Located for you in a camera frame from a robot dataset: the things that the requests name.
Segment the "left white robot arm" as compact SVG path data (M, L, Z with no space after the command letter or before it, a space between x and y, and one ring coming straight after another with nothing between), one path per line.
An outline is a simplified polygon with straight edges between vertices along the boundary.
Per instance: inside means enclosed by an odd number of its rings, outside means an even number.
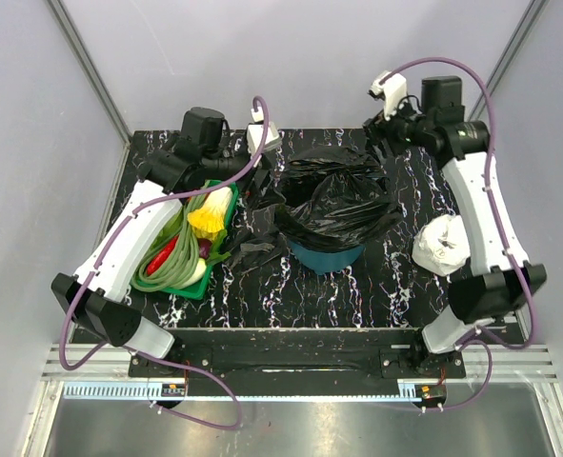
M123 210L124 217L113 225L102 243L87 260L87 275L67 276L62 273L54 278L51 288L60 302L69 301L59 341L59 360L66 370L76 370L102 346L110 344L122 347L129 342L138 350L150 355L150 365L160 375L172 376L182 366L183 354L172 346L174 338L143 314L122 303L132 274L145 256L158 232L181 208L185 200L194 202L200 195L213 193L242 179L260 161L270 127L270 113L266 101L256 95L252 100L252 114L260 114L256 126L262 135L251 160L234 176L218 185L187 192L167 194L151 181L136 185L138 199L133 207ZM86 330L100 339L84 359L70 364L66 356L70 323L83 323L75 315L83 309L90 322Z

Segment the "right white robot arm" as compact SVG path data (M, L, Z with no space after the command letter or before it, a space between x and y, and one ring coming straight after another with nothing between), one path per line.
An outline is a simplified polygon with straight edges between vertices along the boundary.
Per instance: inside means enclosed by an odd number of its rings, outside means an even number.
M368 149L394 156L424 149L450 186L471 251L471 276L451 283L448 305L419 330L406 357L416 374L429 377L477 331L525 306L547 272L515 236L488 154L490 132L482 121L465 120L461 79L423 79L419 109L410 106L401 74L381 73L369 94L384 108L363 125Z

